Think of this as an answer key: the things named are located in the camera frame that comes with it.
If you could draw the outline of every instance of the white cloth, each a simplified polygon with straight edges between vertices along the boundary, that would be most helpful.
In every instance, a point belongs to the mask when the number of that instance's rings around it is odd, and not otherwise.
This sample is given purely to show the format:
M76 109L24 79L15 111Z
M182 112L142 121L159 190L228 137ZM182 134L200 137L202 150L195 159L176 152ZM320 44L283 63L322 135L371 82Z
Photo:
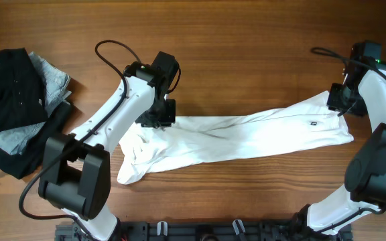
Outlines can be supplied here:
M176 117L163 130L133 124L120 140L125 160L117 181L130 184L146 173L353 141L343 116L328 110L327 98L328 91L248 116Z

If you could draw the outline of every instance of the wood grain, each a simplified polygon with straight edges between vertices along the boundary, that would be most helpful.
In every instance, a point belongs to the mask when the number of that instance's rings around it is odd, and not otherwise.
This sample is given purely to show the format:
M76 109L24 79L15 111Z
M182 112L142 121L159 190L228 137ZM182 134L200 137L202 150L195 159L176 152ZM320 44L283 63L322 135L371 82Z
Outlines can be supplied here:
M159 51L175 55L183 72L172 95L177 113L222 116L289 106L342 82L342 64L309 53L314 46L348 55L353 43L383 44L386 1L10 1L0 4L0 50L25 47L73 81L77 110L66 132L84 122L113 93L118 75L94 54L116 39L143 62ZM121 69L133 61L119 46L101 52ZM325 198L344 179L350 158L370 135L367 118L347 117L355 141L274 157L201 164L146 175L120 185L123 154L112 156L108 200L122 220L259 220L288 218ZM17 200L26 181L0 171L0 240L52 240L54 225L23 217ZM59 214L33 188L26 208ZM355 240L386 240L386 214L354 225Z

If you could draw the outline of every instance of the black cable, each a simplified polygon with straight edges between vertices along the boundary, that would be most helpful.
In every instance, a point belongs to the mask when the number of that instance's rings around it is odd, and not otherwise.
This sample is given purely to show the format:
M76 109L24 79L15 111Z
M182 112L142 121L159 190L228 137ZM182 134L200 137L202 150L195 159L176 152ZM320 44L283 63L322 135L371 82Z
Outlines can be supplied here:
M178 79L177 79L177 82L175 82L175 85L172 89L168 90L168 94L169 93L172 93L175 88L177 88L177 85L178 85L178 82L180 81L180 77L181 77L181 68L178 68Z
M369 70L373 70L375 71L376 73L378 73L385 81L386 81L386 75L384 75L384 73L382 73L381 71L379 71L378 69L372 67L372 66L368 66L362 62L359 62L359 61L356 61L356 60L352 60L352 59L349 59L349 58L345 58L345 57L342 57L340 55L338 55L337 53L331 51L331 50L327 50L325 48L319 48L319 47L315 47L315 48L312 48L311 49L311 52L313 54L318 54L318 55L322 55L322 56L329 56L329 57L332 57L332 58L338 58L339 60L342 60L343 63L345 64L346 66L346 62L351 62L353 64L356 64L356 65L359 65L359 66L362 66L362 67L365 67L365 68L368 68ZM336 227L339 227L340 225L343 225L344 223L348 222L349 220L357 217L358 215L361 215L363 212L371 212L372 214L376 214L376 215L380 215L380 214L383 214L386 212L386 204L383 208L381 208L379 211L376 211L376 210L373 210L371 208L359 208L359 210L353 214L351 214L350 216L346 217L345 219L335 223L335 224L332 224L330 225L329 227L327 228L323 228L319 231L316 231L316 232L313 232L312 234L322 234L323 232L325 231L329 231L331 229L334 229ZM300 238L296 241L301 241L301 240L304 240L306 238L309 238L310 236L312 236L312 234L309 234L307 236L304 236L303 238Z
M91 233L82 225L81 222L78 221L78 218L76 216L73 216L73 215L68 215L68 214L64 214L64 215L54 215L54 216L37 216L37 215L33 215L29 212L27 212L25 210L25 207L23 206L23 203L25 201L25 197L28 193L28 191L31 189L32 185L43 175L45 174L50 168L52 168L57 162L59 162L61 159L67 157L69 154L71 154L71 152L73 152L76 148L78 148L79 146L81 146L81 144L83 144L83 142L85 142L85 140L87 140L90 136L93 135L93 133L95 133L99 127L101 127L102 124L105 123L105 121L108 120L108 118L114 114L114 112L121 106L122 102L126 99L126 95L127 95L127 81L126 81L126 78L125 76L123 75L123 73L117 69L112 63L110 63L110 61L108 61L107 59L105 59L98 51L98 47L101 45L101 44L104 44L104 43L114 43L114 44L119 44L120 46L123 46L125 47L127 50L129 50L134 56L135 58L137 59L138 62L141 62L141 60L138 58L138 56L135 54L135 52L129 48L128 46L126 46L125 44L122 44L120 42L117 42L117 41L114 41L114 40L104 40L104 41L101 41L99 42L95 48L94 48L94 51L95 53L97 54L97 56L102 60L104 61L106 64L108 64L110 67L112 67L112 69L114 69L121 77L122 81L123 81L123 93L120 97L120 100L116 103L116 105L104 116L104 118L102 118L83 138L81 138L79 141L77 141L73 146L71 146L71 148L68 148L66 151L62 152L62 154L60 154L59 156L57 156L47 167L43 168L41 171L38 172L38 174L32 178L32 180L26 185L25 189L22 191L21 195L20 195L20 198L19 198L19 210L20 212L29 217L29 218L32 218L32 219L35 219L35 220L53 220L53 219L59 219L59 218L70 218L72 219L74 222L77 223L77 225L79 225L81 227L81 229L89 236L88 238L92 238L93 239L93 236L91 235Z

